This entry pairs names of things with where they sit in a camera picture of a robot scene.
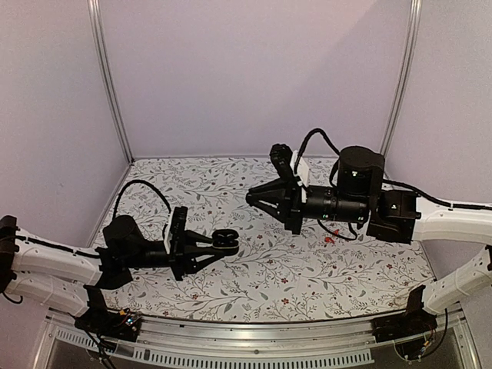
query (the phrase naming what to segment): patterned mat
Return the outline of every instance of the patterned mat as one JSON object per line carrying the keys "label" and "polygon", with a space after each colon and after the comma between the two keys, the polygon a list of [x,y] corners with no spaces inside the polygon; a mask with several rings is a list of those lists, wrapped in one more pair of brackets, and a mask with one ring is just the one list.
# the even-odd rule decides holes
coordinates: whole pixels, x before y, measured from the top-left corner
{"label": "patterned mat", "polygon": [[[308,159],[311,183],[326,185],[333,159]],[[156,185],[171,206],[188,206],[187,229],[211,234],[233,228],[240,251],[174,280],[168,268],[134,271],[134,281],[105,291],[111,308],[206,321],[313,321],[400,309],[408,291],[431,278],[419,244],[390,244],[359,232],[356,241],[328,237],[315,221],[293,236],[267,214],[249,207],[248,188],[275,179],[267,159],[179,158],[136,161],[127,181]],[[119,214],[135,218],[148,239],[161,238],[168,212],[148,188],[134,185]],[[111,221],[111,212],[103,227]],[[344,224],[327,222],[341,234]],[[104,246],[102,232],[94,247]]]}

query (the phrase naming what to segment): lavender wall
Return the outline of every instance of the lavender wall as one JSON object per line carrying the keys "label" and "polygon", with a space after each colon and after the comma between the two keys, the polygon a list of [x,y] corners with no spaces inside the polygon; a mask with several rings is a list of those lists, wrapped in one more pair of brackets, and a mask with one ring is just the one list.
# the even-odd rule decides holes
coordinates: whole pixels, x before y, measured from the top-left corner
{"label": "lavender wall", "polygon": [[[125,170],[87,3],[2,2],[0,55],[0,215],[84,246]],[[46,307],[0,311],[0,367],[26,368]]]}
{"label": "lavender wall", "polygon": [[[423,4],[421,28],[387,169],[442,198],[491,202],[492,3]],[[428,242],[438,276],[470,260],[476,244]],[[492,367],[492,291],[463,301],[483,367]]]}
{"label": "lavender wall", "polygon": [[378,150],[410,3],[101,2],[135,156],[267,155],[317,126]]}

